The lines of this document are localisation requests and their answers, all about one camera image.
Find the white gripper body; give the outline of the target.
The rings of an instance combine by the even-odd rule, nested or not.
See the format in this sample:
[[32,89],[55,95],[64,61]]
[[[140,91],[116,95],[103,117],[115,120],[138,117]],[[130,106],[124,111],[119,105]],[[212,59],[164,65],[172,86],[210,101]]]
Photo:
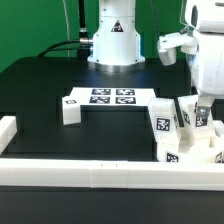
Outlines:
[[210,107],[215,99],[224,99],[224,34],[194,31],[160,36],[157,50],[164,66],[176,62],[177,47],[186,54],[197,105]]

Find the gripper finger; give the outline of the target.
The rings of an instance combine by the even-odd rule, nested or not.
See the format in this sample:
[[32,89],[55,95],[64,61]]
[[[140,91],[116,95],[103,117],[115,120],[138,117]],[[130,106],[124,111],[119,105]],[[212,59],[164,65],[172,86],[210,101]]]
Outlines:
[[196,115],[199,118],[207,118],[210,114],[210,108],[206,106],[197,106],[196,107]]

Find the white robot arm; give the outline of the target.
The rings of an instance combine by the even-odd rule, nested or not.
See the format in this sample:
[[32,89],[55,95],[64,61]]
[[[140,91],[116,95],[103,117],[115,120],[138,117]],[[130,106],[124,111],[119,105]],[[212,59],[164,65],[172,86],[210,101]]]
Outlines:
[[[99,0],[99,28],[93,35],[89,65],[122,72],[145,62],[135,29],[136,0]],[[186,54],[191,80],[199,94],[196,114],[206,117],[216,99],[224,99],[224,0],[182,0],[185,28],[158,38],[163,65],[176,62],[176,49]]]

